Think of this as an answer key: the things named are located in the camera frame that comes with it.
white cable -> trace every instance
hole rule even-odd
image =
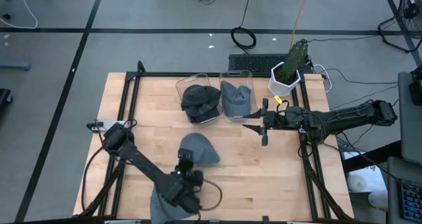
[[[37,18],[34,16],[34,14],[32,13],[31,9],[29,9],[28,4],[26,4],[26,1],[25,0],[23,0],[23,1],[24,1],[25,6],[26,6],[26,9],[28,9],[28,12],[31,14],[31,16],[35,20],[35,26],[34,27],[15,26],[15,25],[12,25],[12,24],[9,24],[9,23],[5,22],[2,18],[0,18],[0,21],[3,22],[3,23],[5,23],[8,26],[12,26],[13,28],[18,28],[18,29],[35,29],[35,28],[37,28],[38,27],[38,20],[37,20]]]
[[[330,76],[328,75],[327,71],[325,70],[325,68],[324,68],[322,65],[314,65],[314,67],[315,67],[315,66],[322,68],[322,69],[323,69],[323,71],[325,72],[325,75],[327,76],[327,79],[328,79],[328,81],[329,81],[329,83],[330,83],[330,89],[328,89],[327,91],[325,91],[325,93],[330,92],[330,90],[332,89],[332,83],[331,83]]]

wooden table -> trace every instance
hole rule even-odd
[[[98,113],[99,120],[116,120],[125,73],[110,73]],[[328,111],[324,85],[319,74],[305,75],[309,103],[312,110]],[[141,77],[136,103],[134,127],[135,144],[138,149],[164,172],[169,173],[178,162],[177,150],[182,138],[191,132],[200,132],[213,144],[220,155],[219,164],[211,167],[195,167],[203,170],[206,179],[214,181],[223,190],[220,206],[212,211],[203,211],[202,219],[253,220],[260,221],[267,215],[271,221],[311,221],[309,199],[305,183],[305,172],[301,158],[297,155],[299,137],[296,131],[269,130],[268,146],[261,146],[261,137],[239,123],[227,123],[224,116],[210,126],[197,128],[188,122],[180,108],[180,99],[175,88],[176,77]],[[268,91],[268,78],[253,78],[256,102],[262,105],[263,98],[270,98],[274,110],[276,101]],[[219,88],[219,79],[210,78],[211,84]],[[247,124],[261,125],[261,119]],[[334,136],[326,143],[337,146]],[[92,137],[88,158],[100,147],[97,134]],[[338,151],[325,145],[319,146],[320,160],[328,191],[353,217],[347,191],[342,162]],[[86,205],[97,195],[104,183],[108,154],[100,154],[92,162],[86,185]],[[150,196],[153,184],[138,169],[127,166],[121,192],[118,218],[149,219]],[[323,217],[320,193],[314,185],[318,215]],[[109,192],[113,197],[114,188]],[[204,184],[200,192],[201,204],[206,208],[218,201],[218,191]],[[106,213],[111,209],[107,203]],[[74,213],[80,213],[80,190]]]

gray floor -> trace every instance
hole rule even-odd
[[[84,28],[94,1],[27,0],[42,28]],[[188,0],[102,0],[93,27],[230,29],[241,22],[245,3],[217,0],[206,6]],[[300,4],[301,0],[250,0],[243,26],[291,30]],[[12,24],[33,25],[22,0],[0,1],[0,7],[12,15]],[[391,16],[387,0],[308,0],[298,29],[375,30]],[[393,25],[389,30],[399,28]],[[0,59],[28,60],[32,64],[28,72],[0,70],[0,88],[10,88],[15,99],[0,124],[0,223],[4,223],[15,219],[82,34],[0,36],[6,36],[0,37]],[[251,53],[285,53],[290,37],[259,34]],[[295,39],[339,37],[359,36],[296,35]],[[407,46],[403,36],[388,39]],[[227,70],[229,54],[233,53],[242,51],[229,34],[90,34],[26,221],[71,216],[92,137],[84,125],[96,118],[109,72],[134,70],[138,60],[147,71],[222,72]],[[388,47],[380,37],[311,42],[309,54],[314,63],[340,69],[351,80],[368,82],[396,81],[400,71],[416,66],[411,54]],[[329,74],[334,80],[334,89],[328,94],[331,107],[388,87],[348,84],[338,73]],[[371,98],[394,102],[397,89]],[[366,129],[353,129],[347,134],[355,141]],[[399,137],[398,123],[374,127],[357,147],[371,150]],[[358,218],[384,221],[384,214],[371,209],[365,197],[352,200]]]

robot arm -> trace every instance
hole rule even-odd
[[[134,144],[133,133],[115,123],[104,134],[104,146],[110,155],[119,155],[144,173],[156,186],[158,193],[169,204],[181,206],[188,213],[196,214],[201,208],[193,187],[202,185],[202,173],[192,171],[192,152],[179,150],[179,164],[175,172],[165,174],[148,158],[139,152]]]
[[[267,111],[267,109],[268,99],[264,98],[262,109],[252,115],[244,116],[251,119],[263,117],[263,127],[243,125],[263,136],[263,146],[268,143],[266,134],[268,129],[299,130],[302,128],[307,133],[308,141],[318,144],[330,134],[338,134],[363,125],[391,126],[397,120],[391,103],[379,100],[370,100],[355,107],[329,112],[309,111],[299,106],[287,107],[284,111]]]

white bucket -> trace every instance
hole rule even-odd
[[[347,187],[352,192],[362,192],[367,188],[367,181],[360,175],[349,175],[347,178]]]
[[[375,191],[368,195],[369,203],[380,210],[388,210],[388,192],[387,190]]]
[[[296,70],[297,80],[295,82],[293,82],[292,84],[286,85],[286,84],[283,84],[281,82],[277,82],[276,76],[275,76],[275,70],[276,70],[276,68],[278,68],[282,64],[284,64],[284,62],[277,64],[275,67],[273,67],[271,69],[271,79],[270,79],[270,82],[268,83],[268,89],[270,90],[271,94],[273,94],[275,96],[288,96],[288,95],[290,95],[290,92],[292,91],[292,89],[294,87],[296,87],[296,85],[301,80],[301,77],[299,75],[299,71]]]

